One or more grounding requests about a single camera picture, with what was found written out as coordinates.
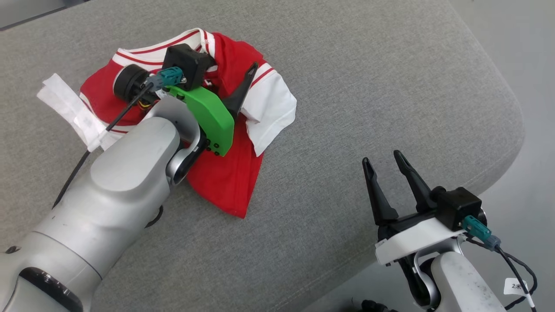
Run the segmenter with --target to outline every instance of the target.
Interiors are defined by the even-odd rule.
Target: red stripe
[[[146,50],[146,51],[131,52],[131,54],[143,54],[143,53],[149,53],[149,52],[154,52],[154,51],[162,50],[162,49],[165,49],[165,48],[167,48],[167,47],[173,46],[174,44],[176,44],[176,43],[178,43],[178,42],[180,42],[180,41],[183,41],[183,40],[185,40],[185,39],[187,39],[187,38],[189,38],[189,37],[191,37],[192,35],[197,34],[197,33],[199,33],[199,30],[193,31],[193,32],[190,33],[190,34],[185,35],[183,38],[176,39],[176,40],[174,40],[174,41],[172,41],[172,42],[170,42],[170,43],[168,43],[168,44],[165,44],[165,45],[163,45],[163,46],[161,46],[161,47],[153,48],[153,49]]]
[[[92,112],[93,109],[89,106],[89,104],[87,104],[82,98],[79,98],[81,100],[81,102],[83,102],[83,104],[85,104],[85,106]]]
[[[116,130],[116,129],[112,129],[110,130],[110,132],[117,132],[117,133],[127,133],[127,131],[121,131],[121,130]]]
[[[253,83],[250,85],[250,87],[252,88],[260,79],[262,79],[262,77],[266,76],[269,72],[273,71],[273,68],[268,69],[267,71],[264,72],[264,74],[260,75],[257,79],[255,79],[253,81]]]
[[[210,50],[208,50],[208,35],[204,32],[204,43],[206,44],[206,52],[208,55],[210,54]]]
[[[136,59],[136,58],[132,58],[130,56],[126,56],[123,53],[120,53],[119,51],[116,52],[117,55],[124,57],[126,59],[130,59],[133,62],[137,62],[137,63],[141,63],[141,64],[145,64],[145,65],[163,65],[163,62],[146,62],[146,61],[141,61],[140,59]]]

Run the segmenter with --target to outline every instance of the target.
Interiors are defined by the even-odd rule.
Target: red and white jersey
[[[296,109],[296,99],[281,75],[252,46],[220,33],[195,28],[154,46],[118,49],[105,67],[85,81],[79,97],[100,120],[109,124],[126,106],[113,93],[113,83],[119,71],[136,64],[156,72],[162,67],[166,49],[181,43],[214,58],[216,65],[206,71],[204,86],[220,98],[232,94],[253,62],[259,64],[241,109],[243,115],[235,124],[231,149],[225,157],[202,153],[187,175],[191,186],[202,197],[222,210],[244,218],[263,151],[282,129],[293,122]],[[130,131],[144,115],[138,107],[132,108],[112,132]]]

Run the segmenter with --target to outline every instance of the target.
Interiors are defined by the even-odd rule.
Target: white label
[[[169,95],[168,92],[163,91],[162,89],[157,90],[155,93],[156,93],[156,95],[158,95],[158,97],[159,97],[160,99],[163,99],[163,98],[165,98],[165,97],[167,97],[167,96]]]
[[[528,284],[525,280],[523,280],[526,289],[528,289]],[[518,282],[516,278],[507,278],[505,279],[505,289],[503,293],[506,295],[520,295],[525,296],[524,290],[522,290],[522,285]]]

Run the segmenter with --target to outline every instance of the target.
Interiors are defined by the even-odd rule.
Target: white sleeve
[[[297,99],[275,70],[272,69],[255,81],[247,93],[241,112],[248,119],[247,133],[257,157],[281,130],[295,120],[296,107]]]

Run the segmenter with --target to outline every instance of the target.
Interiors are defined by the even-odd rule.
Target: gray fabric surface
[[[78,90],[118,47],[193,27],[261,51],[297,119],[268,148],[245,220],[180,186],[96,311],[299,310],[375,260],[362,157],[406,214],[394,149],[430,186],[480,193],[522,144],[515,97],[444,0],[94,0],[0,34],[1,246],[48,213],[85,149],[35,97],[41,81],[56,72]]]

